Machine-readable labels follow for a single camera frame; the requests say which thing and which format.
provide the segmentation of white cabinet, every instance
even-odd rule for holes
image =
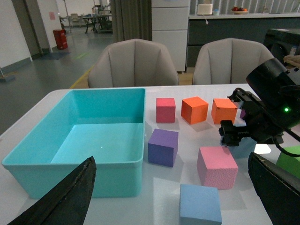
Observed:
[[[152,0],[152,41],[164,44],[177,71],[185,71],[190,0]]]

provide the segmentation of doorway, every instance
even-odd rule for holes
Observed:
[[[43,55],[32,23],[26,0],[12,0],[32,60]]]

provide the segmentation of kitchen counter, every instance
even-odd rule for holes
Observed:
[[[263,44],[269,29],[300,29],[300,13],[190,15],[186,67],[195,67],[199,51],[206,43],[239,38]]]
[[[268,13],[248,13],[248,14],[220,14],[220,15],[205,15],[206,19],[256,19],[256,18],[287,18],[300,17],[300,13],[284,13],[284,14],[268,14]],[[203,15],[190,15],[190,20],[205,19]]]

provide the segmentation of green indicator light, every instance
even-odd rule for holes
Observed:
[[[291,109],[289,107],[284,108],[284,112],[288,113]]]

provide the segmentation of gray chair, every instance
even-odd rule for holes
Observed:
[[[246,77],[272,53],[261,43],[227,38],[203,45],[200,49],[193,84],[246,83]]]
[[[167,48],[141,39],[107,46],[88,75],[90,88],[178,85]]]
[[[81,18],[81,16],[78,16],[77,13],[71,13],[70,21],[72,23],[72,27],[74,26],[75,23],[78,23],[79,26],[81,27],[82,18]]]

